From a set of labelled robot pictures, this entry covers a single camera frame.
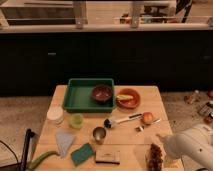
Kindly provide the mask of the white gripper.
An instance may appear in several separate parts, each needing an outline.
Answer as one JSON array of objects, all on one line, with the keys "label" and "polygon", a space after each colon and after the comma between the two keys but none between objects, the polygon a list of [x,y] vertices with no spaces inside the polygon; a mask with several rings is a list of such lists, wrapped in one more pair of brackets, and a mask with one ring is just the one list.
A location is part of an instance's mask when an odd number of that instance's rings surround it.
[{"label": "white gripper", "polygon": [[161,141],[164,147],[164,151],[169,157],[175,157],[173,143],[171,141],[170,135],[166,134],[157,134],[158,139]]}]

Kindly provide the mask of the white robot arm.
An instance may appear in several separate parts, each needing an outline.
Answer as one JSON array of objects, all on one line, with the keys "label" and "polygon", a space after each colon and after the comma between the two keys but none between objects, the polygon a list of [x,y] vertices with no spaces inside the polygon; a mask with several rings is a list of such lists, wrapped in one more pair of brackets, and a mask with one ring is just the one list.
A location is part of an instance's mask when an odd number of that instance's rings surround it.
[{"label": "white robot arm", "polygon": [[186,155],[213,171],[213,128],[206,124],[196,124],[191,128],[172,135],[158,134],[165,153],[171,159]]}]

